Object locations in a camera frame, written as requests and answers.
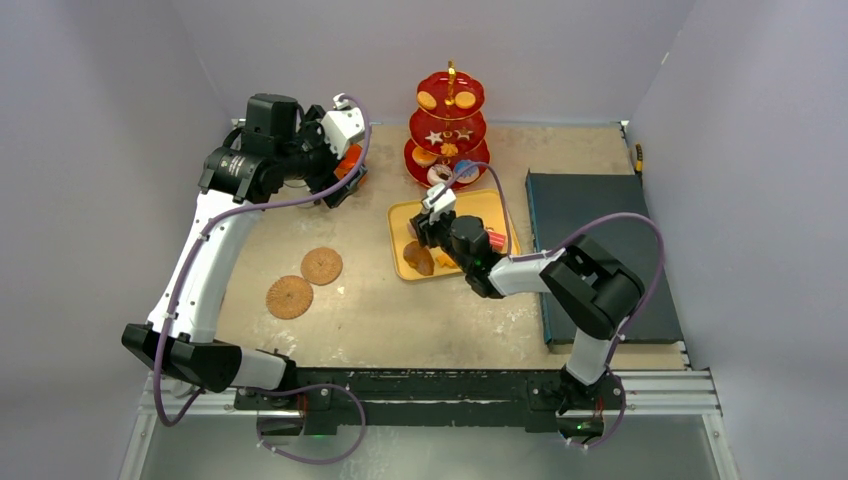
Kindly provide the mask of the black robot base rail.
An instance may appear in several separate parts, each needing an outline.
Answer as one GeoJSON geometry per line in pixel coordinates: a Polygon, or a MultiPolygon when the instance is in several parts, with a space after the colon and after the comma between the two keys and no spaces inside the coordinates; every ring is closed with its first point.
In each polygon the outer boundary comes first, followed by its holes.
{"type": "Polygon", "coordinates": [[[564,370],[299,367],[287,396],[240,388],[234,406],[268,418],[291,413],[308,435],[342,425],[515,427],[528,433],[600,435],[625,389],[605,373],[591,386],[564,370]]]}

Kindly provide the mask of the brown swirl cookie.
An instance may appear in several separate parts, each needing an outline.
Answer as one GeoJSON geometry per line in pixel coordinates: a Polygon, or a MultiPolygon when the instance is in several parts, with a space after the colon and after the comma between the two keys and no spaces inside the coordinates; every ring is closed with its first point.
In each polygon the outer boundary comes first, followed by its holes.
{"type": "Polygon", "coordinates": [[[454,157],[459,154],[459,150],[454,143],[442,143],[440,146],[440,155],[443,157],[454,157]]]}

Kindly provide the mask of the gingerbread star cookie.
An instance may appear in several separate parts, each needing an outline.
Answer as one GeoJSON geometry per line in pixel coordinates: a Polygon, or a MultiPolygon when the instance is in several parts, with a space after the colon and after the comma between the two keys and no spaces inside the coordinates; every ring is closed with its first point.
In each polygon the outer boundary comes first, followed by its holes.
{"type": "Polygon", "coordinates": [[[469,128],[463,127],[463,128],[456,129],[454,131],[454,133],[456,134],[456,140],[458,142],[460,142],[460,141],[470,142],[471,139],[472,139],[472,136],[474,134],[474,131],[469,129],[469,128]]]}

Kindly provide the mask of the red white cake slice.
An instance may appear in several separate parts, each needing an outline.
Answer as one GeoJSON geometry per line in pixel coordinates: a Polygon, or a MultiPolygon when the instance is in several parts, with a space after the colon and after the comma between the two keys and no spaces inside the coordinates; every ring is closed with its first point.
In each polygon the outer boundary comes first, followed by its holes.
{"type": "Polygon", "coordinates": [[[507,244],[507,236],[504,233],[488,229],[489,243],[491,247],[499,253],[503,253],[507,244]]]}

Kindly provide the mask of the white iced star cookie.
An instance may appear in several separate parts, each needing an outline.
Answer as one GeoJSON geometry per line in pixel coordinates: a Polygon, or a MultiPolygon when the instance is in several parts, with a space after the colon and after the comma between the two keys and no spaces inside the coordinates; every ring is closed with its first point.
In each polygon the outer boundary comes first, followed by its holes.
{"type": "Polygon", "coordinates": [[[425,137],[425,140],[428,141],[431,146],[435,147],[436,145],[444,142],[443,133],[441,131],[430,131],[425,137]]]}

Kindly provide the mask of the blue glazed donut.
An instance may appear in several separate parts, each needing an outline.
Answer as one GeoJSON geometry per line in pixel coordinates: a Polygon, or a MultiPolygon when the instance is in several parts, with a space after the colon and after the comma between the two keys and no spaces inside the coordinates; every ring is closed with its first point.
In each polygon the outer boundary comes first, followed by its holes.
{"type": "Polygon", "coordinates": [[[453,173],[457,183],[467,185],[474,183],[478,179],[480,176],[480,167],[472,160],[463,159],[456,163],[453,173]]]}

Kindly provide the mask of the orange fish cookie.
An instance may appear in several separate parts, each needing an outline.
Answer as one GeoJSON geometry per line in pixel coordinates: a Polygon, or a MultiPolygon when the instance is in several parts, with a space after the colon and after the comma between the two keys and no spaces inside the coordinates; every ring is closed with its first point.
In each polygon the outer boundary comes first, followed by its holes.
{"type": "Polygon", "coordinates": [[[448,255],[442,254],[435,258],[436,265],[440,269],[450,269],[450,270],[458,270],[459,267],[457,263],[451,259],[448,255]]]}

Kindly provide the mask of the red three tier stand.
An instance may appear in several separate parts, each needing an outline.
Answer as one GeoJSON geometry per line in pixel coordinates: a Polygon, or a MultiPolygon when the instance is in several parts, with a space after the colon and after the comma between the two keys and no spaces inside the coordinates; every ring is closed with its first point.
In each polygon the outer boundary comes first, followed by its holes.
{"type": "MultiPolygon", "coordinates": [[[[431,166],[421,168],[413,162],[411,152],[416,146],[437,155],[438,160],[434,164],[446,164],[452,170],[456,163],[463,159],[484,164],[491,162],[491,153],[486,140],[488,125],[483,113],[486,91],[484,85],[478,79],[458,69],[455,62],[450,60],[445,69],[434,72],[421,80],[416,87],[416,94],[418,91],[431,93],[438,102],[438,106],[432,111],[420,108],[417,103],[417,109],[408,121],[409,138],[404,147],[404,161],[407,172],[418,184],[425,188],[431,187],[426,178],[427,171],[431,166]],[[471,91],[477,96],[477,104],[472,109],[462,110],[454,105],[454,95],[461,91],[471,91]],[[456,140],[454,131],[463,127],[474,131],[470,142],[458,142],[456,140]],[[444,138],[443,143],[456,144],[459,154],[454,157],[441,156],[441,144],[433,147],[425,140],[430,131],[441,131],[444,138]]],[[[484,173],[485,170],[480,168],[478,179],[484,173]]],[[[454,187],[462,189],[474,183],[463,185],[456,182],[454,187]]]]}

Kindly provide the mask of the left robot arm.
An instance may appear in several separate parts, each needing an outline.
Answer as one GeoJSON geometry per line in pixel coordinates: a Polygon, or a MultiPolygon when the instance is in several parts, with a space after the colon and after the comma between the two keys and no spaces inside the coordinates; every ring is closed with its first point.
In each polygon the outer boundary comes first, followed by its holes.
{"type": "Polygon", "coordinates": [[[302,180],[306,202],[335,208],[366,173],[362,159],[344,176],[336,170],[351,146],[368,139],[360,102],[339,94],[333,107],[304,109],[291,97],[255,94],[242,125],[204,160],[192,226],[163,295],[121,342],[158,375],[207,391],[259,389],[272,408],[297,399],[288,357],[217,339],[218,318],[233,269],[270,198],[302,180]]]}

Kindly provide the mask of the round biscuit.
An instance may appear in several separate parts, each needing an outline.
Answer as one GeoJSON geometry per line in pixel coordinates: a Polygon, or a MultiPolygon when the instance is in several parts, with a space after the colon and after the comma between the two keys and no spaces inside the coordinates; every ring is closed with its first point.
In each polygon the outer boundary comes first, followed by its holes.
{"type": "Polygon", "coordinates": [[[438,106],[438,102],[435,97],[427,91],[418,91],[416,94],[416,101],[420,108],[427,111],[432,111],[438,106]]]}
{"type": "Polygon", "coordinates": [[[461,91],[454,95],[454,105],[462,110],[470,110],[477,104],[477,96],[471,91],[461,91]]]}

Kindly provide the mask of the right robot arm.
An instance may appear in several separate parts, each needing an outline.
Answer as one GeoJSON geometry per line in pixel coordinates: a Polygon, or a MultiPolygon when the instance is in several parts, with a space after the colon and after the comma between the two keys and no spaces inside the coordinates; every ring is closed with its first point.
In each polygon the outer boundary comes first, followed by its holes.
{"type": "Polygon", "coordinates": [[[621,325],[654,289],[588,237],[590,229],[619,219],[653,223],[641,214],[617,212],[579,228],[554,250],[518,256],[496,251],[480,218],[459,216],[453,209],[423,211],[410,224],[419,245],[442,249],[480,297],[503,299],[523,293],[554,297],[577,329],[560,373],[561,392],[569,404],[584,407],[599,396],[609,375],[621,325]]]}

